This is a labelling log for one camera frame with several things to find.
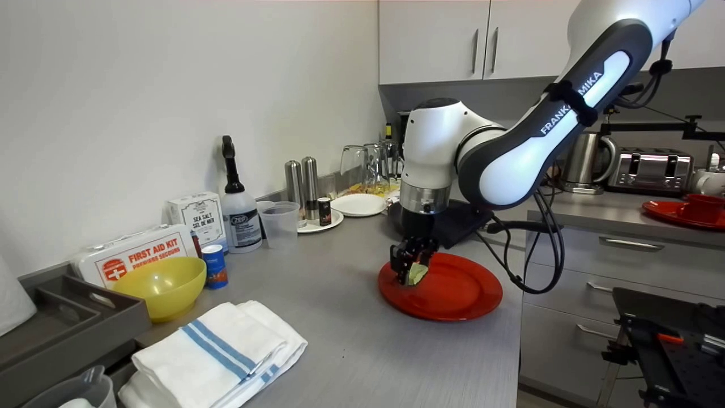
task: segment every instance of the red label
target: red label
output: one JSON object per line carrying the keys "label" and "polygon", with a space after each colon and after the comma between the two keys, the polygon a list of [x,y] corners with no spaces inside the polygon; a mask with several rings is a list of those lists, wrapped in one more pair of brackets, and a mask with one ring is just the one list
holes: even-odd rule
{"label": "red label", "polygon": [[129,272],[121,258],[109,258],[102,269],[107,281],[118,281]]}

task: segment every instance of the blue container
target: blue container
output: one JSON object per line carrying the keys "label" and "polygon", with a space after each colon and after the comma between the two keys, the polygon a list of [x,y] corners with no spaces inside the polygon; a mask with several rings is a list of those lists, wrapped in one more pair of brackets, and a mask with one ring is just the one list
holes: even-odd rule
{"label": "blue container", "polygon": [[203,248],[203,258],[206,263],[206,287],[218,291],[229,285],[225,248],[222,244],[206,244]]}

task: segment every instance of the cabinet handle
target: cabinet handle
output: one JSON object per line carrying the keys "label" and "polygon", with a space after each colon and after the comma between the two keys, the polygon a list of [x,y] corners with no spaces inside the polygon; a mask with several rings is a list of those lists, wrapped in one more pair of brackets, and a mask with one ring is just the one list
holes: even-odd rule
{"label": "cabinet handle", "polygon": [[661,251],[664,250],[664,244],[659,244],[659,242],[614,238],[614,235],[600,235],[599,241],[605,244],[630,248],[630,250],[641,250],[641,251]]}
{"label": "cabinet handle", "polygon": [[492,35],[492,70],[489,72],[496,70],[496,54],[499,54],[499,27]]}
{"label": "cabinet handle", "polygon": [[586,324],[581,324],[581,321],[575,324],[575,329],[583,331],[583,333],[587,333],[587,336],[605,337],[605,340],[612,340],[612,343],[614,343],[614,337],[612,337],[610,333],[590,329],[590,326],[586,326]]}
{"label": "cabinet handle", "polygon": [[477,74],[479,68],[479,29],[473,32],[473,60],[471,60],[471,74]]}
{"label": "cabinet handle", "polygon": [[610,285],[600,285],[600,284],[595,284],[595,281],[587,281],[587,287],[596,291],[596,293],[612,293],[614,291]]}

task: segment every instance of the bottle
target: bottle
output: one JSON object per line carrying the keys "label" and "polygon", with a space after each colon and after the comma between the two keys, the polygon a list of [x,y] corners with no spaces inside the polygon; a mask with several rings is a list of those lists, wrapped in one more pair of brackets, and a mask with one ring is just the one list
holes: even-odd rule
{"label": "bottle", "polygon": [[237,151],[231,136],[222,139],[222,157],[228,164],[228,185],[222,198],[225,209],[225,225],[228,225],[228,241],[229,251],[249,251],[260,248],[264,242],[264,230],[256,210],[255,198],[245,190],[245,184],[241,184],[241,178],[237,173]]}
{"label": "bottle", "polygon": [[395,164],[395,140],[393,140],[393,124],[391,123],[386,123],[380,147],[384,147],[384,178],[395,179],[397,164]]}

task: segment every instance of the cup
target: cup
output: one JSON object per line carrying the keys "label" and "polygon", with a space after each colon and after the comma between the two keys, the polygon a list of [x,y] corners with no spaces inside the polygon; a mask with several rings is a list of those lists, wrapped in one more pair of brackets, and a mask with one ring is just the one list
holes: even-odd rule
{"label": "cup", "polygon": [[222,244],[206,244],[203,248],[203,258],[206,263],[206,287],[218,291],[229,284],[225,248]]}
{"label": "cup", "polygon": [[271,250],[297,248],[297,202],[258,202],[256,209],[264,219],[265,242]]}
{"label": "cup", "polygon": [[377,185],[384,182],[384,162],[380,162],[380,145],[379,142],[365,142],[365,185]]}
{"label": "cup", "polygon": [[365,147],[344,145],[339,170],[339,192],[360,192],[365,188]]}
{"label": "cup", "polygon": [[725,173],[698,170],[697,192],[698,195],[725,195]]}

